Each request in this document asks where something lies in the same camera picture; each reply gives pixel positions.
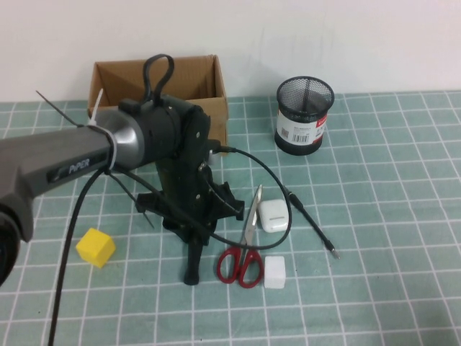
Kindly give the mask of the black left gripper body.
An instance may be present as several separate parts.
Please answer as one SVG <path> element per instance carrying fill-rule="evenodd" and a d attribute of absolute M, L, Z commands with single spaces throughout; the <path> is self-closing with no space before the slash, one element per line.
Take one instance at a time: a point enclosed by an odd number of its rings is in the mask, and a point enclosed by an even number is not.
<path fill-rule="evenodd" d="M 221 147 L 209 139 L 211 120 L 201 107 L 192 107 L 181 121 L 179 147 L 169 157 L 156 161 L 161 181 L 161 197 L 142 193 L 137 197 L 138 210 L 149 210 L 179 220 L 171 203 L 198 221 L 236 217 L 243 220 L 245 202 L 233 196 L 229 184 L 214 183 L 208 165 L 210 154 Z"/>

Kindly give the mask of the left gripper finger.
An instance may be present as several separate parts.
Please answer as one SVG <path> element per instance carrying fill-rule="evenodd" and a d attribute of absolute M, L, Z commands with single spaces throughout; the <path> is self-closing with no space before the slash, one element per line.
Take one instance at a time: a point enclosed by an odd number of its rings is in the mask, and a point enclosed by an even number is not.
<path fill-rule="evenodd" d="M 203 245 L 208 245 L 211 235 L 215 233 L 216 221 L 208 221 L 202 225 L 200 239 Z"/>
<path fill-rule="evenodd" d="M 187 225 L 172 220 L 164 220 L 164 228 L 176 234 L 183 242 L 189 242 L 191 234 Z"/>

